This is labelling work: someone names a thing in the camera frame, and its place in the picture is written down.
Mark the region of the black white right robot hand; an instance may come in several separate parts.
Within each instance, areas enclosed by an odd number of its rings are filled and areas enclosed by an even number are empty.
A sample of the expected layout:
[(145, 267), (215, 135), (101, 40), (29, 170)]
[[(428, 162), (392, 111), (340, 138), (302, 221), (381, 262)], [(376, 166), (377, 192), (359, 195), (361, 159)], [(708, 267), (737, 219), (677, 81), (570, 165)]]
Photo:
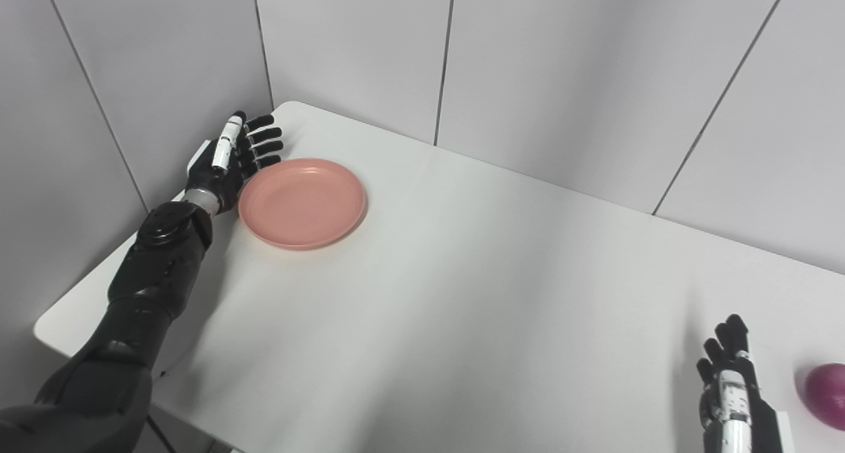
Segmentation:
[(731, 314), (714, 329), (695, 368), (705, 452), (793, 452), (790, 422), (762, 398), (748, 327)]

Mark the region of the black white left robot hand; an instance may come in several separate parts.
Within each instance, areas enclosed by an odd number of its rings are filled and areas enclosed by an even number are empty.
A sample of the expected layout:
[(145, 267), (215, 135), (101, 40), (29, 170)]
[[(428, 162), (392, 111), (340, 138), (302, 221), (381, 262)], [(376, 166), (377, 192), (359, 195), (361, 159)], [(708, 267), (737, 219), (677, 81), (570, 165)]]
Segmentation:
[(283, 149), (283, 131), (274, 116), (248, 121), (244, 111), (234, 112), (219, 136), (203, 142), (188, 163), (182, 200), (212, 217), (233, 209), (248, 180), (280, 163)]

